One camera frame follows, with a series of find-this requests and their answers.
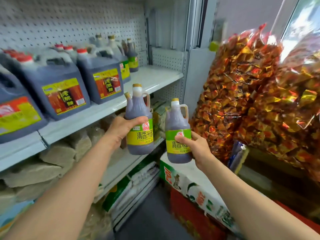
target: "finger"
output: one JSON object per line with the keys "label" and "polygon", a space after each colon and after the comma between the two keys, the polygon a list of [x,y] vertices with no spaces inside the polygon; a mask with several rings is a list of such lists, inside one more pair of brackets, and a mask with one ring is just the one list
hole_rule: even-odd
{"label": "finger", "polygon": [[181,144],[186,144],[188,147],[192,147],[192,145],[194,144],[193,140],[184,136],[175,136],[174,139]]}
{"label": "finger", "polygon": [[149,120],[148,117],[140,116],[135,119],[129,120],[128,123],[130,125],[130,128],[133,128],[134,126],[141,125],[141,124],[147,122],[148,120]]}
{"label": "finger", "polygon": [[192,137],[193,139],[195,139],[195,140],[198,140],[198,139],[201,138],[200,135],[198,135],[197,133],[195,133],[195,132],[193,132],[193,131],[191,131],[191,137]]}

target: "jug label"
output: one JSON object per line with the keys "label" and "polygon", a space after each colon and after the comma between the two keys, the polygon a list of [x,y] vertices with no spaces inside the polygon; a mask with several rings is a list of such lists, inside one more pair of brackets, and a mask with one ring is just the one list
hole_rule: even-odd
{"label": "jug label", "polygon": [[121,92],[118,69],[114,68],[93,74],[98,87],[100,98],[104,99],[118,92]]}
{"label": "jug label", "polygon": [[167,130],[165,132],[167,152],[173,154],[185,154],[191,152],[190,147],[185,144],[180,144],[174,139],[175,136],[184,136],[191,139],[191,129]]}
{"label": "jug label", "polygon": [[138,57],[130,57],[128,60],[130,68],[137,68],[139,66]]}
{"label": "jug label", "polygon": [[42,90],[57,115],[86,104],[76,78],[46,85],[42,87]]}
{"label": "jug label", "polygon": [[0,135],[25,128],[41,120],[26,96],[0,104]]}
{"label": "jug label", "polygon": [[125,80],[128,76],[130,76],[129,62],[127,60],[120,63],[120,70],[122,80]]}
{"label": "jug label", "polygon": [[127,134],[127,144],[141,146],[153,142],[153,123],[149,121],[133,127]]}

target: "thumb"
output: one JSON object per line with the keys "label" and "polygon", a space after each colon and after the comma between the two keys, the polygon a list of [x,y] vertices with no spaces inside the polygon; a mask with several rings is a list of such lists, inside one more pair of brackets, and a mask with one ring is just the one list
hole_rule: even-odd
{"label": "thumb", "polygon": [[148,117],[140,116],[140,117],[134,118],[132,120],[129,120],[128,123],[129,123],[130,129],[131,129],[136,125],[141,125],[141,124],[147,122],[148,120],[149,120]]}
{"label": "thumb", "polygon": [[193,140],[190,140],[189,138],[187,137],[184,137],[184,136],[175,136],[174,139],[176,141],[178,141],[179,143],[181,144],[186,144],[188,147],[192,147],[193,144],[194,144],[194,141]]}

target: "red and gold wrappers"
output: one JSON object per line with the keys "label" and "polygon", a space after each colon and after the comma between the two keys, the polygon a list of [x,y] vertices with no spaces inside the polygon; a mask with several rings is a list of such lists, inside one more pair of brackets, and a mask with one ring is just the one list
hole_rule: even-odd
{"label": "red and gold wrappers", "polygon": [[303,38],[258,94],[236,132],[320,181],[320,33]]}
{"label": "red and gold wrappers", "polygon": [[207,139],[211,152],[223,162],[242,116],[279,61],[282,47],[274,36],[262,34],[264,27],[235,34],[219,47],[191,121],[193,131]]}

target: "floor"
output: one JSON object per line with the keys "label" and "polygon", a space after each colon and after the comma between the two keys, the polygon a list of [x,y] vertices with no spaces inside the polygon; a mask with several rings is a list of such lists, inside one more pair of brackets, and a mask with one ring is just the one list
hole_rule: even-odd
{"label": "floor", "polygon": [[120,230],[115,240],[193,240],[170,214],[169,195],[161,184],[146,197]]}

